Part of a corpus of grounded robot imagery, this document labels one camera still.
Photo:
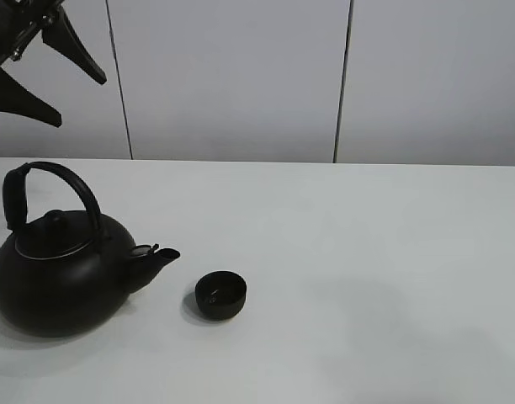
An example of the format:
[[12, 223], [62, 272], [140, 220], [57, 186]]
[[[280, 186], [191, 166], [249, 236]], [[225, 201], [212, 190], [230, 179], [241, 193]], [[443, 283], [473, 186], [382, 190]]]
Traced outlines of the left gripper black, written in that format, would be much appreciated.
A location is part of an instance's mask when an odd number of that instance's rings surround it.
[[81, 42], [62, 1], [0, 1], [0, 112], [60, 127], [61, 114], [1, 68], [7, 60], [19, 61], [40, 32], [45, 45], [72, 61], [95, 82], [103, 85], [107, 77]]

